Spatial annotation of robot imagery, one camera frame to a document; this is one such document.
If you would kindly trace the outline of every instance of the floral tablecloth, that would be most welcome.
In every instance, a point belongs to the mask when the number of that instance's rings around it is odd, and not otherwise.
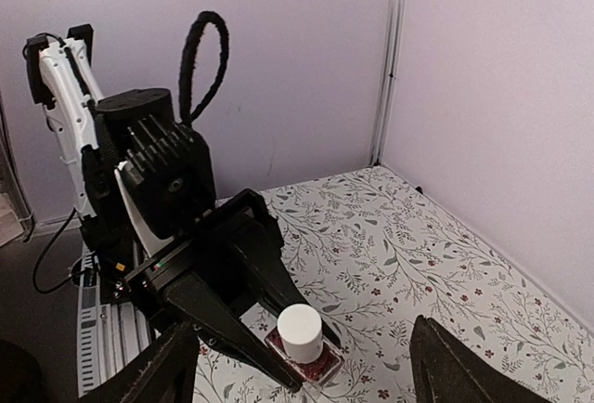
[[[431,316],[493,368],[550,401],[594,402],[586,330],[455,217],[382,167],[264,193],[285,265],[342,337],[343,370],[317,401],[415,401],[408,342]],[[264,337],[275,319],[244,321]],[[203,346],[194,402],[312,402]]]

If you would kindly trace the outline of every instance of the black wire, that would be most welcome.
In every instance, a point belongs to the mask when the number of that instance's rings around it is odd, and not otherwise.
[[[50,38],[54,38],[56,41],[59,42],[60,46],[65,46],[66,43],[64,42],[64,40],[60,37],[57,36],[53,33],[48,33],[48,32],[41,32],[41,33],[37,33],[33,38],[37,37],[37,36],[49,36]],[[27,45],[25,44],[25,46],[22,48],[22,50],[20,51],[21,55],[23,58],[27,59]]]
[[[72,221],[72,219],[74,218],[74,215],[76,214],[76,210],[72,209],[71,214],[68,216],[68,218],[66,219],[66,221],[62,224],[62,226],[59,228],[58,231],[56,231],[56,233],[54,233],[54,235],[52,236],[52,239],[49,240],[49,242],[47,243],[47,245],[45,246],[45,248],[39,253],[39,257],[37,257],[37,260],[35,261],[35,266],[33,267],[33,274],[32,274],[32,282],[33,282],[33,288],[35,289],[36,292],[40,293],[40,294],[50,294],[55,292],[56,290],[62,288],[63,286],[65,286],[66,284],[68,284],[68,282],[72,279],[72,278],[78,278],[79,276],[83,275],[85,270],[81,270],[78,271],[76,273],[70,273],[70,275],[68,275],[68,277],[66,279],[64,279],[63,281],[59,282],[58,284],[56,284],[53,287],[50,287],[49,289],[42,289],[39,287],[39,285],[37,285],[37,270],[39,270],[39,266],[41,265],[42,261],[45,258],[45,255],[47,254],[47,252],[49,252],[49,249],[52,248],[52,245],[54,245],[54,242],[56,242],[60,236],[60,234],[62,234],[64,232],[64,230],[66,229],[66,227],[68,226],[68,224]]]
[[[221,53],[219,55],[219,69],[214,78],[214,83],[208,90],[202,101],[190,111],[192,103],[192,79],[196,65],[196,54],[204,29],[211,23],[214,25],[220,36]],[[186,44],[182,51],[182,63],[179,70],[179,116],[183,124],[190,126],[206,106],[213,100],[216,91],[219,89],[225,77],[226,65],[229,60],[229,30],[225,21],[213,11],[202,11],[196,21],[192,24],[187,34]]]

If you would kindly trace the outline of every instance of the lavender wall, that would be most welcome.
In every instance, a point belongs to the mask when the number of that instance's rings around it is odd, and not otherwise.
[[[385,163],[594,328],[594,0],[407,0]]]
[[[71,208],[67,170],[32,104],[20,49],[29,36],[91,22],[106,95],[166,86],[176,97],[187,29],[203,9],[231,33],[219,94],[195,127],[209,141],[220,195],[362,167],[368,161],[388,0],[2,0],[0,89],[20,177],[38,219]],[[216,68],[200,48],[195,97]]]

